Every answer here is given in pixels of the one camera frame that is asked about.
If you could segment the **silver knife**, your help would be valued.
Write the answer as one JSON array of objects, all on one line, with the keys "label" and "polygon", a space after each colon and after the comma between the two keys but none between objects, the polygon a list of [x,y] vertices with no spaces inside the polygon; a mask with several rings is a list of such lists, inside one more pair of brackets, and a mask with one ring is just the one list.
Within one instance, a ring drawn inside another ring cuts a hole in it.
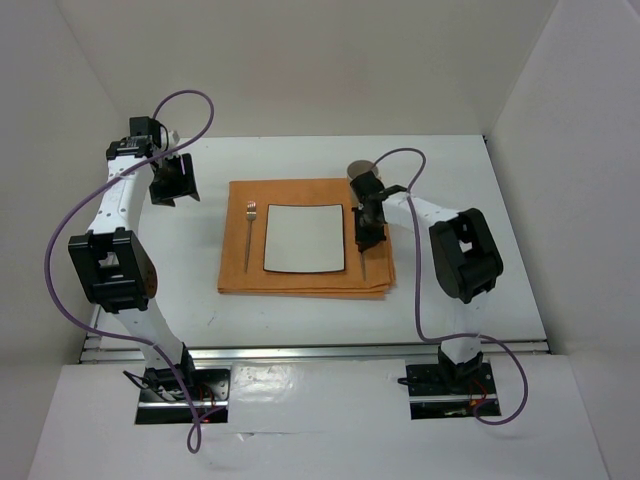
[{"label": "silver knife", "polygon": [[360,251],[359,253],[360,253],[360,265],[361,265],[362,277],[363,277],[363,280],[366,281],[367,280],[366,252]]}]

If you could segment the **orange cloth napkin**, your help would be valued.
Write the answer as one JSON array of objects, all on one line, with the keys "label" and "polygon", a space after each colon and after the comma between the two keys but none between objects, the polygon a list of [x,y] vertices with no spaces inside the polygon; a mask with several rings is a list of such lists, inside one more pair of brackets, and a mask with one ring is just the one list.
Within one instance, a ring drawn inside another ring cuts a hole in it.
[{"label": "orange cloth napkin", "polygon": [[219,292],[377,299],[395,280],[389,240],[358,250],[346,178],[230,182]]}]

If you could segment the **beige paper cup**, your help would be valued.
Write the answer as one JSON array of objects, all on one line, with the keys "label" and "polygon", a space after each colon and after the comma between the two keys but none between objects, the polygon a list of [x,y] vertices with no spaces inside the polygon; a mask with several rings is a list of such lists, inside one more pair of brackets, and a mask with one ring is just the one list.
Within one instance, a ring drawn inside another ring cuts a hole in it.
[{"label": "beige paper cup", "polygon": [[379,179],[380,173],[378,167],[369,160],[356,160],[351,162],[346,168],[346,177],[349,182],[352,182],[358,176],[371,171],[374,176]]}]

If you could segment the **white square plate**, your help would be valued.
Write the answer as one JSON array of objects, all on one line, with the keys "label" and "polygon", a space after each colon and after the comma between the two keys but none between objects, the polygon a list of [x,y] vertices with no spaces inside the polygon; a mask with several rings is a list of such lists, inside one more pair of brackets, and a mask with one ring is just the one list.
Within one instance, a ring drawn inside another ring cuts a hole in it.
[{"label": "white square plate", "polygon": [[263,269],[282,274],[322,274],[346,268],[341,204],[270,204]]}]

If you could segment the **silver fork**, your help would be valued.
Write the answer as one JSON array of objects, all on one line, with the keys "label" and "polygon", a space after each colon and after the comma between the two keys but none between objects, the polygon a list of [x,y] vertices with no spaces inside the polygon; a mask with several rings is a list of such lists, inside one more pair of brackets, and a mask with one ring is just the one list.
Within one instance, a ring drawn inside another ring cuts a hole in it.
[{"label": "silver fork", "polygon": [[253,230],[253,223],[256,220],[256,218],[257,218],[257,204],[255,201],[248,201],[246,206],[247,233],[246,233],[245,253],[244,253],[244,272],[245,273],[248,272],[248,268],[249,268],[252,230]]}]

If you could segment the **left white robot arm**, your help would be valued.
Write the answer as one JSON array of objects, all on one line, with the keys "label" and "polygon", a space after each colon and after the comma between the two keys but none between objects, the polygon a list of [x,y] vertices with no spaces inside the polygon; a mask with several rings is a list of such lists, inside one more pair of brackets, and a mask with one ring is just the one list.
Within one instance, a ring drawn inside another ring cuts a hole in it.
[{"label": "left white robot arm", "polygon": [[89,302],[113,315],[138,343],[145,359],[140,388],[186,399],[199,377],[155,300],[157,271],[137,235],[144,201],[172,207],[178,198],[199,197],[192,157],[175,152],[178,141],[154,118],[130,118],[128,136],[106,150],[116,183],[103,194],[86,233],[70,238],[68,251]]}]

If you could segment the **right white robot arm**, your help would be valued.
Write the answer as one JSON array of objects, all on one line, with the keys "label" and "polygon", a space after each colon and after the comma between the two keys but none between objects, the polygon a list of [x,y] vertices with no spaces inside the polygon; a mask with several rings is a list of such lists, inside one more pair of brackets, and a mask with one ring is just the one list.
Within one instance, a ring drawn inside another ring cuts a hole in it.
[{"label": "right white robot arm", "polygon": [[452,333],[439,339],[436,379],[448,392],[460,391],[479,371],[483,354],[480,333],[489,292],[504,271],[501,255],[482,212],[457,211],[386,187],[366,172],[350,181],[357,199],[353,208],[355,243],[363,253],[386,240],[385,226],[414,233],[416,280],[422,280],[422,254],[431,249],[435,279],[453,301]]}]

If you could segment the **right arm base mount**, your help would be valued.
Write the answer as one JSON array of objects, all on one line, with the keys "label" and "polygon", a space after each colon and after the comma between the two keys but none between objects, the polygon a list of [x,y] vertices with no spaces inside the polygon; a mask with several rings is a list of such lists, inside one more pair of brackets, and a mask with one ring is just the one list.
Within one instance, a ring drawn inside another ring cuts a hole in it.
[{"label": "right arm base mount", "polygon": [[451,386],[435,364],[407,365],[397,383],[407,389],[412,420],[499,417],[501,410],[493,371],[488,362],[468,380]]}]

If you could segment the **aluminium rail frame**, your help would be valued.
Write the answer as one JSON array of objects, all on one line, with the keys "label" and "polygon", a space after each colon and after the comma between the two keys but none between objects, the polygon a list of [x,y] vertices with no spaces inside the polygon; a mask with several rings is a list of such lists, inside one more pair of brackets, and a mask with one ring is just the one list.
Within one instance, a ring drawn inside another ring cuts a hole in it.
[{"label": "aluminium rail frame", "polygon": [[[437,347],[425,343],[340,344],[303,346],[191,347],[189,351],[200,366],[230,364],[238,361],[321,361],[366,360],[427,357],[436,354]],[[143,360],[135,347],[104,348],[101,338],[86,336],[79,356],[80,364],[133,363]]]}]

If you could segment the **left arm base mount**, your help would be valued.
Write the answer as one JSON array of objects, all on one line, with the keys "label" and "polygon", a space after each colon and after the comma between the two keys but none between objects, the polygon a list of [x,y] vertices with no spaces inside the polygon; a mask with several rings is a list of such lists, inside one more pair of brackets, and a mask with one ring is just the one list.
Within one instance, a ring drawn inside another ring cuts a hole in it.
[{"label": "left arm base mount", "polygon": [[[139,389],[136,425],[190,424],[192,414],[183,390],[176,385],[167,390],[152,386],[143,376],[123,371]],[[192,374],[189,395],[204,424],[224,424],[229,417],[231,368],[205,368]]]}]

